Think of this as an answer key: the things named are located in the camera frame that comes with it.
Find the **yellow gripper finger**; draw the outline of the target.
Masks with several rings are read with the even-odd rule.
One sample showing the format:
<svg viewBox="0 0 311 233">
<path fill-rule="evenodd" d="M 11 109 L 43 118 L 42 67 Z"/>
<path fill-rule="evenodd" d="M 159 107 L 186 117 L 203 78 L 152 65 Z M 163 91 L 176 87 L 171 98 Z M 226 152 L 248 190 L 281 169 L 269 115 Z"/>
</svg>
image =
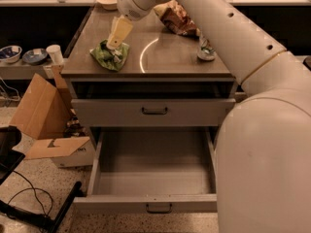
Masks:
<svg viewBox="0 0 311 233">
<path fill-rule="evenodd" d="M 112 28 L 107 39 L 107 48 L 114 50 L 118 48 L 133 28 L 132 22 L 125 16 L 114 17 Z"/>
</svg>

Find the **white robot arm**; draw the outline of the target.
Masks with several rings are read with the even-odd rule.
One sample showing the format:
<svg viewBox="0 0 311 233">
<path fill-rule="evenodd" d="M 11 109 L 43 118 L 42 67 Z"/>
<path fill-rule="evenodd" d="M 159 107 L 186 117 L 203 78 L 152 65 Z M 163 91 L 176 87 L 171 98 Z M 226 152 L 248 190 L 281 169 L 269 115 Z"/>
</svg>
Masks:
<svg viewBox="0 0 311 233">
<path fill-rule="evenodd" d="M 131 20 L 169 0 L 118 0 Z M 177 0 L 247 98 L 216 145 L 220 233 L 311 233 L 311 72 L 225 0 Z"/>
</svg>

